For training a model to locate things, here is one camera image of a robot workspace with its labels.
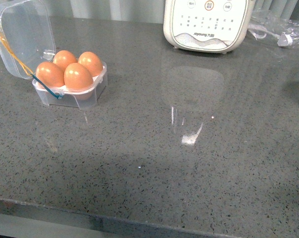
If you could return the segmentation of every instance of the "countertop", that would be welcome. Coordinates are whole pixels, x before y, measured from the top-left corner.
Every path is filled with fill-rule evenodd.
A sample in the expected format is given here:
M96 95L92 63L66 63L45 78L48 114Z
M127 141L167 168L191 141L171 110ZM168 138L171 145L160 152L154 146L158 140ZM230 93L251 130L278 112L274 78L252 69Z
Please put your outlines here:
M203 54L174 49L161 24L51 25L58 51L107 63L108 86L87 110L48 107L0 58L0 213L299 237L299 50L247 36Z

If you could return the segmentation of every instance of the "egg carton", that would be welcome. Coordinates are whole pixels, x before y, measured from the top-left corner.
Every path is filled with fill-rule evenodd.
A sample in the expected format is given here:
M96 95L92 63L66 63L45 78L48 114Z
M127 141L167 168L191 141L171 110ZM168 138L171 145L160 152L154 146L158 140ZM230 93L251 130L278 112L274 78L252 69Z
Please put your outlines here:
M103 70L100 75L93 77L93 84L89 89L84 91L70 91L66 86L50 87L50 90L55 94L62 95L61 99L57 99L50 94L40 83L33 79L32 84L40 96L42 103L49 105L59 105L68 107L77 107L79 109L86 109L94 106L97 99L108 84L106 63L102 62Z

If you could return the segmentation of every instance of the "clear plastic egg container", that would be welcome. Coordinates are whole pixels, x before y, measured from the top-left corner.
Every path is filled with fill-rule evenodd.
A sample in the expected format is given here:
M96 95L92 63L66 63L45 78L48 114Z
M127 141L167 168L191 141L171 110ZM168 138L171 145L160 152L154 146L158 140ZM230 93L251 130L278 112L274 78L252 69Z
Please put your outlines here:
M52 61L56 54L50 18L42 0L12 0L0 4L0 30L5 34L15 55L33 72L40 63ZM32 79L1 42L0 56L6 69L13 76ZM53 92L63 95L62 99L51 95L36 80L33 80L32 84L45 105L85 109L97 103L98 97L107 85L107 67L103 62L103 71L94 77L93 84L87 90L70 92L65 86L50 87Z
M36 92L40 96L43 104L49 105L60 105L68 107L78 107L79 109L86 109L92 107L97 103L97 99L108 85L106 63L102 62L103 70L100 75L93 77L92 86L81 92L71 92L66 86L62 87L50 87L50 90L55 94L63 95L61 99L57 99L52 94L50 94L42 85L40 85L35 79L33 79L32 84L36 89Z

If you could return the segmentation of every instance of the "plastic lid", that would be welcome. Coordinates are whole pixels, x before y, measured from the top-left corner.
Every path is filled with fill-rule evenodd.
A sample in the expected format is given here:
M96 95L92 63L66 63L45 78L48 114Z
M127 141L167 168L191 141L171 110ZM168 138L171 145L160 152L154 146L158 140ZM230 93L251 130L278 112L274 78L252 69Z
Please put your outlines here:
M15 55L33 72L56 53L50 19L42 0L13 0L0 4L0 29ZM16 77L29 79L20 64L0 42L6 69Z

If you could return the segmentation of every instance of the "orange string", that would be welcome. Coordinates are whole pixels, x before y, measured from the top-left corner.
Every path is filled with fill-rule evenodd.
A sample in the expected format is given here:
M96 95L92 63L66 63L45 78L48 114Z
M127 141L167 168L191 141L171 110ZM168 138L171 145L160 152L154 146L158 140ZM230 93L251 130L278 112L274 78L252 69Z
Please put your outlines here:
M23 63L13 52L13 50L10 47L9 42L7 41L4 33L0 30L0 41L3 44L3 46L6 48L6 50L10 53L10 55L21 65L23 70L28 76L33 76L33 71L25 64Z

